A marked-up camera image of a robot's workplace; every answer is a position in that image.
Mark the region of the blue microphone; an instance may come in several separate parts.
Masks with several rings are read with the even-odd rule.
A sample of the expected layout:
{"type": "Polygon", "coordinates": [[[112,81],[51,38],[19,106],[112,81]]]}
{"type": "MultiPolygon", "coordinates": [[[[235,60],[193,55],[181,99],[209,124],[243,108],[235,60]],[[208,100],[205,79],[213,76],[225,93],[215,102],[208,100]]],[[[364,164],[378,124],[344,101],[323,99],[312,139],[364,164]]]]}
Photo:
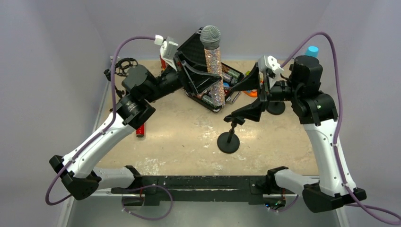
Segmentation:
{"type": "Polygon", "coordinates": [[[318,57],[318,53],[319,53],[319,48],[318,48],[318,47],[316,47],[316,46],[309,46],[309,47],[306,49],[304,55],[317,58],[317,57],[318,57]]]}

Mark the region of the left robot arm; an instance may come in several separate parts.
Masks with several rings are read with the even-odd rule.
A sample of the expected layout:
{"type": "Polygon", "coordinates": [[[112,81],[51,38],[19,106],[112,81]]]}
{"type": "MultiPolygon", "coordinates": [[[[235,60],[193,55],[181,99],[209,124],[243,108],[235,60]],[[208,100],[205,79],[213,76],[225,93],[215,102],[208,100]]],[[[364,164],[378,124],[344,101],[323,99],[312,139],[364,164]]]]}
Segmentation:
{"type": "Polygon", "coordinates": [[[122,81],[126,94],[116,104],[115,111],[75,150],[50,159],[58,178],[76,200],[83,200],[99,189],[138,186],[141,175],[134,167],[104,169],[98,168],[97,163],[150,118],[155,112],[152,102],[181,88],[196,95],[221,81],[220,76],[197,70],[186,61],[174,58],[174,63],[175,68],[168,67],[157,77],[141,64],[129,67],[122,81]]]}

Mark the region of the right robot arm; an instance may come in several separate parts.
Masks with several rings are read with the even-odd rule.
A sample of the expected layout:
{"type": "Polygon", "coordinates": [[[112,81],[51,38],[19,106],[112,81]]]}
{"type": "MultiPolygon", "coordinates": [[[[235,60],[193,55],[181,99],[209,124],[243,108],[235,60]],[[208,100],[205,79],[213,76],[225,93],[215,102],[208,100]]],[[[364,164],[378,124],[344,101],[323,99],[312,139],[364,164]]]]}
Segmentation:
{"type": "Polygon", "coordinates": [[[289,101],[312,144],[319,179],[296,174],[285,166],[271,169],[258,188],[266,193],[290,190],[303,198],[308,209],[320,213],[367,198],[366,191],[352,179],[336,131],[340,117],[333,98],[320,90],[323,67],[312,56],[295,58],[286,81],[280,81],[283,68],[273,56],[263,56],[233,91],[255,89],[256,100],[233,111],[224,120],[232,127],[245,120],[258,122],[271,102],[289,101]]]}

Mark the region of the silver glitter microphone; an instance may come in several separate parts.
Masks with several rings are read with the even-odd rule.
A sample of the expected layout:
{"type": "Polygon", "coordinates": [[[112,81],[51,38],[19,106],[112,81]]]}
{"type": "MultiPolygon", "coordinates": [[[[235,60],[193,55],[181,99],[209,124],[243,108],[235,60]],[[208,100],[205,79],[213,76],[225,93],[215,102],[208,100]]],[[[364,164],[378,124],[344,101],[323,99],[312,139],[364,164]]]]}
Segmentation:
{"type": "Polygon", "coordinates": [[[200,41],[204,47],[207,71],[210,74],[219,76],[218,82],[211,86],[210,95],[216,106],[225,105],[225,92],[222,79],[221,52],[220,52],[221,31],[213,25],[205,26],[200,33],[200,41]]]}

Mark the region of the black round-base mic stand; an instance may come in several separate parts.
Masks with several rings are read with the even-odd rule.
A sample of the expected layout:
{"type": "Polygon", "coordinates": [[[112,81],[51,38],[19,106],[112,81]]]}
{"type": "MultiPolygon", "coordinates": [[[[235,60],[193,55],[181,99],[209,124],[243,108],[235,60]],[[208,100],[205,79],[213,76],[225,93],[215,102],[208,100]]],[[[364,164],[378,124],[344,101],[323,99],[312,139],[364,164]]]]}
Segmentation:
{"type": "Polygon", "coordinates": [[[245,123],[245,118],[230,114],[224,118],[224,121],[231,123],[231,129],[219,135],[217,146],[221,152],[233,154],[238,151],[240,146],[239,137],[235,134],[235,127],[238,124],[243,125],[245,123]]]}

